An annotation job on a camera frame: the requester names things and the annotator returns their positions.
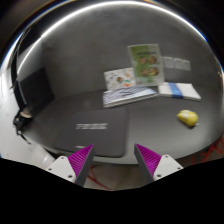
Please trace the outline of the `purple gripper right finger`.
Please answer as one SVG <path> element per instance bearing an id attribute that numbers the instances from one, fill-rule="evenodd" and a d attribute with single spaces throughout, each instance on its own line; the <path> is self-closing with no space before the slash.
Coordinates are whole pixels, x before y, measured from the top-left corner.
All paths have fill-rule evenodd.
<path id="1" fill-rule="evenodd" d="M 136 144 L 134 154 L 146 182 L 154 182 L 182 169 L 170 155 L 160 155 Z"/>

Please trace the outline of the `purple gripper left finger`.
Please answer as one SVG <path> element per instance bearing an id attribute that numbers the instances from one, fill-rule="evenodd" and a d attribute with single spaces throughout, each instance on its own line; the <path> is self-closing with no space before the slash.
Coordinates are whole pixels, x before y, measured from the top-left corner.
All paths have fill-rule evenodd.
<path id="1" fill-rule="evenodd" d="M 46 170 L 74 184 L 83 186 L 94 156 L 95 149 L 94 145 L 91 144 L 68 157 L 58 157 Z"/>

